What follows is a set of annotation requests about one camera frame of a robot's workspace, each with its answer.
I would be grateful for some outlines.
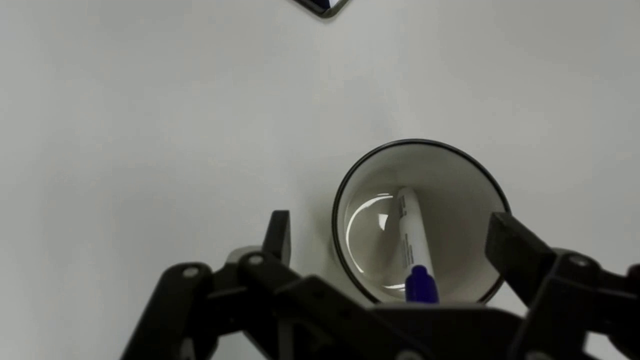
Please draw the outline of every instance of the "white cup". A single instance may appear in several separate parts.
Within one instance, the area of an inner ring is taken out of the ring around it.
[[[393,220],[400,189],[418,194],[441,303],[486,303],[502,281],[484,257],[493,212],[510,212],[499,183],[472,157],[435,140],[398,140],[365,155],[333,211],[336,257],[372,303],[404,303],[406,268]]]

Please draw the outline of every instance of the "blue marker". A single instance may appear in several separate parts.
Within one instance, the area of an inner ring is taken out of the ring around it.
[[[409,272],[404,283],[406,303],[439,305],[439,287],[424,233],[418,197],[412,189],[398,192],[403,264]]]

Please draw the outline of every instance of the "blue object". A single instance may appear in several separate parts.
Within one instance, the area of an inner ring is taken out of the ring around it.
[[[409,274],[404,283],[404,296],[406,296],[406,303],[424,303],[424,305],[441,303],[437,281],[429,274],[424,266],[412,268],[412,274]]]

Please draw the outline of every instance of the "cup rim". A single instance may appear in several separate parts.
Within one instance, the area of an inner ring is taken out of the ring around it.
[[[341,203],[343,203],[343,197],[344,197],[344,190],[348,187],[348,183],[352,181],[352,176],[358,172],[358,169],[372,160],[377,155],[381,152],[387,152],[391,149],[398,149],[398,146],[435,146],[435,149],[442,149],[442,151],[448,151],[460,158],[464,158],[468,164],[472,164],[477,171],[481,171],[481,174],[490,183],[490,187],[497,190],[502,206],[505,206],[505,212],[506,215],[512,215],[510,206],[508,206],[508,200],[501,189],[501,185],[494,181],[494,176],[477,160],[472,158],[470,155],[462,152],[460,149],[454,149],[450,144],[444,144],[444,142],[439,142],[439,140],[429,140],[429,138],[403,138],[403,140],[393,140],[393,142],[387,142],[383,146],[377,146],[374,151],[366,152],[365,157],[358,158],[357,164],[350,167],[350,171],[344,174],[341,187],[339,187],[339,192],[335,197],[335,206],[333,206],[333,237],[335,237],[335,251],[339,254],[339,262],[344,270],[344,274],[348,276],[348,281],[361,290],[361,294],[365,294],[365,298],[369,298],[371,303],[374,305],[381,305],[381,298],[377,298],[361,281],[358,276],[352,272],[352,268],[348,266],[347,262],[347,257],[343,252],[343,246],[341,246],[341,235],[339,235],[339,211],[341,211]],[[501,287],[505,285],[505,279],[499,274],[497,283],[484,293],[484,296],[481,296],[477,303],[478,305],[486,305],[490,298],[494,298],[494,294],[501,290]]]

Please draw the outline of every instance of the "white table surface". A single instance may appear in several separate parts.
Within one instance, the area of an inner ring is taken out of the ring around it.
[[[550,244],[640,260],[639,0],[0,8],[0,359],[118,359],[166,266],[222,266],[274,209],[295,268],[355,294],[330,203],[406,136],[477,157]],[[216,359],[258,356],[234,337]]]

